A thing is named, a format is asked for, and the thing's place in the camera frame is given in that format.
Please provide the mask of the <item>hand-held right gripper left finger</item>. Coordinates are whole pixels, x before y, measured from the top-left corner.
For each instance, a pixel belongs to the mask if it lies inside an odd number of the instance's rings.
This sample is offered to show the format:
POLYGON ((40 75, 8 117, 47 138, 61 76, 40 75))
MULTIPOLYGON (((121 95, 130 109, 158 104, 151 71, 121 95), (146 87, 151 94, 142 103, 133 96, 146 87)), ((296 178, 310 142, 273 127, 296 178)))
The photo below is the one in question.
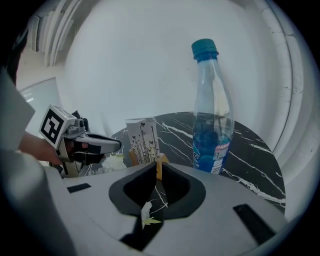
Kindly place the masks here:
POLYGON ((121 214, 138 217, 156 181, 157 165, 153 162, 115 181, 109 188, 109 198, 121 214))

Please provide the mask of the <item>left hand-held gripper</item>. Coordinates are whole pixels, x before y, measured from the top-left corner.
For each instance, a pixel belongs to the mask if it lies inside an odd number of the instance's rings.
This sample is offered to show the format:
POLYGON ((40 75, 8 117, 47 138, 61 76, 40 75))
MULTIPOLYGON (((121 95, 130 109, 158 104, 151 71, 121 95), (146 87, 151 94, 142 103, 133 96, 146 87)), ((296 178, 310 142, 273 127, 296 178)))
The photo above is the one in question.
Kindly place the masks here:
POLYGON ((117 152, 122 146, 117 139, 87 131, 82 118, 52 104, 39 133, 55 149, 67 178, 77 177, 83 167, 99 163, 105 154, 117 152))

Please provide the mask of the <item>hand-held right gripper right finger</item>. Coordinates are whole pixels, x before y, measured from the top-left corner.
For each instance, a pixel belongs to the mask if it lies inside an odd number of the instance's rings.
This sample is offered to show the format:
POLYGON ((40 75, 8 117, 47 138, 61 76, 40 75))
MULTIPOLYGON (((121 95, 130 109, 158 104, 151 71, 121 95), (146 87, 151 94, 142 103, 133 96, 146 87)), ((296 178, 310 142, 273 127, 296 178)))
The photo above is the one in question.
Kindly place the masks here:
POLYGON ((168 203, 164 210, 165 220, 189 217, 206 197, 206 188, 201 181, 168 163, 162 165, 161 183, 168 203))

